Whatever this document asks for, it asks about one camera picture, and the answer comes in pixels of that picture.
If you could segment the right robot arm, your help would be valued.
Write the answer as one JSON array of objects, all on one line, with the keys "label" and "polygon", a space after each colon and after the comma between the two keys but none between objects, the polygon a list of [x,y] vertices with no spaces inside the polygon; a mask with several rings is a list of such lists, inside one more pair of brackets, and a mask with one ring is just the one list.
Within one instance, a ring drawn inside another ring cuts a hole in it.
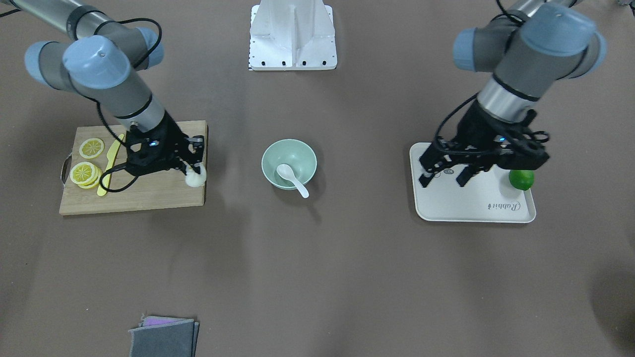
[{"label": "right robot arm", "polygon": [[71,42],[31,45],[24,61],[39,83],[68,91],[105,109],[127,131],[127,161],[119,169],[134,177],[179,170],[202,177],[203,136],[186,135],[138,75],[161,63],[162,30],[129,28],[79,0],[8,0],[66,33]]}]

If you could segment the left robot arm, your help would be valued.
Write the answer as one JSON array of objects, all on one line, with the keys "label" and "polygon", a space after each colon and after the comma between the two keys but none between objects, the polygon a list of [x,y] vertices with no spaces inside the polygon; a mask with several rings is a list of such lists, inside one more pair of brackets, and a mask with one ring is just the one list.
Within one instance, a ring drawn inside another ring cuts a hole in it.
[{"label": "left robot arm", "polygon": [[558,80],[578,78],[599,67],[607,45],[596,23],[573,9],[574,0],[519,0],[501,9],[485,27],[456,37],[454,65],[487,72],[485,87],[463,102],[467,111],[454,138],[435,133],[420,156],[419,183],[463,165],[456,182],[465,186],[497,166],[535,171],[549,160],[549,136],[533,131],[534,106]]}]

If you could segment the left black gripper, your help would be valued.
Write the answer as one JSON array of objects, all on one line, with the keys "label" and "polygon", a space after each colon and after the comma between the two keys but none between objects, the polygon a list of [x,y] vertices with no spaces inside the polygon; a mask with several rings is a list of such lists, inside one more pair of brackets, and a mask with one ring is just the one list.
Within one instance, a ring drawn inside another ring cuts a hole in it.
[{"label": "left black gripper", "polygon": [[519,122],[505,122],[490,115],[478,100],[469,99],[458,108],[469,104],[466,113],[459,120],[456,134],[451,140],[437,135],[419,157],[422,174],[419,183],[426,188],[438,172],[452,167],[454,158],[466,159],[467,165],[456,177],[456,183],[465,187],[472,177],[480,172],[488,172],[488,164],[508,170],[536,170],[546,163],[550,156],[546,147],[531,151],[515,144],[521,127],[530,128],[537,116],[533,109],[521,110]]}]

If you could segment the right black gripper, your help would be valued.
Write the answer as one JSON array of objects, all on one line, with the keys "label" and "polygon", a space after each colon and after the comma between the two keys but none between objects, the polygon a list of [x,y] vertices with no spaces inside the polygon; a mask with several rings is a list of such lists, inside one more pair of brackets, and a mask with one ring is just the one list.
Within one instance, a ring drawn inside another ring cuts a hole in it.
[{"label": "right black gripper", "polygon": [[165,112],[162,120],[148,132],[137,129],[127,134],[125,171],[135,177],[175,169],[185,176],[201,174],[200,163],[205,152],[203,135],[187,136]]}]

